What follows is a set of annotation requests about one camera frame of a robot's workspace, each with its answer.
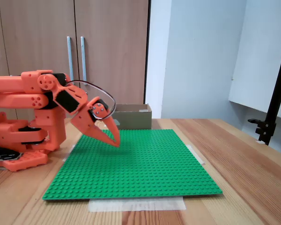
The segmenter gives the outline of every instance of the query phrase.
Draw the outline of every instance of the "metal handle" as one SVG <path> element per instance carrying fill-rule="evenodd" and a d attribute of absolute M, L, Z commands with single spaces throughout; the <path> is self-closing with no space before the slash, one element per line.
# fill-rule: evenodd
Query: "metal handle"
<path fill-rule="evenodd" d="M 87 81 L 87 78 L 86 78 L 86 68 L 85 68 L 84 37 L 80 37 L 80 39 L 81 39 L 82 74 L 83 74 L 83 80 Z"/>
<path fill-rule="evenodd" d="M 69 36 L 67 37 L 67 54 L 69 56 L 70 78 L 72 81 L 72 80 L 74 80 L 74 75 L 73 75 L 71 38 Z"/>

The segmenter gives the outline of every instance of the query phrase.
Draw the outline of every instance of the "wooden table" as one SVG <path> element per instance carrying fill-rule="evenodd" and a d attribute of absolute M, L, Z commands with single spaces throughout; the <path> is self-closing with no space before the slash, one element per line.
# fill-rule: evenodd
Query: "wooden table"
<path fill-rule="evenodd" d="M 281 154 L 222 120 L 153 120 L 173 129 L 206 162 L 220 196 L 184 198 L 187 210 L 88 212 L 88 201 L 44 202 L 42 196 L 81 134 L 66 124 L 67 140 L 47 165 L 0 171 L 0 225 L 281 224 Z"/>

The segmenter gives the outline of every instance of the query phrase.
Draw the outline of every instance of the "black metal stand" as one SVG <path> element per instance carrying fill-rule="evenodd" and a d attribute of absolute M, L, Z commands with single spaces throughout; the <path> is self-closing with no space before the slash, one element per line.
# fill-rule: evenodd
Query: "black metal stand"
<path fill-rule="evenodd" d="M 250 123 L 256 123 L 256 133 L 259 134 L 259 140 L 264 141 L 267 145 L 270 143 L 271 137 L 274 135 L 276 128 L 276 119 L 281 105 L 281 65 L 272 95 L 271 103 L 266 114 L 266 120 L 249 119 Z"/>

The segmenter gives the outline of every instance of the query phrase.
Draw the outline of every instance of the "robotic arm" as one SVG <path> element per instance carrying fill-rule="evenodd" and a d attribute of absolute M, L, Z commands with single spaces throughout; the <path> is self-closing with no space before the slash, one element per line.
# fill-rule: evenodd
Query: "robotic arm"
<path fill-rule="evenodd" d="M 47 162 L 47 154 L 66 139 L 65 112 L 74 115 L 71 123 L 83 134 L 116 147 L 120 144 L 119 131 L 111 117 L 114 109 L 110 111 L 99 97 L 88 101 L 87 93 L 72 85 L 66 74 L 37 70 L 21 76 L 0 76 L 0 107 L 32 108 L 35 114 L 28 123 L 8 120 L 0 112 L 0 166 L 11 171 Z M 97 120 L 106 124 L 114 140 L 95 125 Z"/>

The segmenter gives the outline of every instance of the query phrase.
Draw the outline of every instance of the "green lego baseplate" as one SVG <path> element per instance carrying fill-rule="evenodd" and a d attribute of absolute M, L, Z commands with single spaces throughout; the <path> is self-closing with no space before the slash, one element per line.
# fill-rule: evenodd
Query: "green lego baseplate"
<path fill-rule="evenodd" d="M 83 135 L 43 199 L 222 193 L 173 130 L 120 130 L 120 137 L 116 148 Z"/>

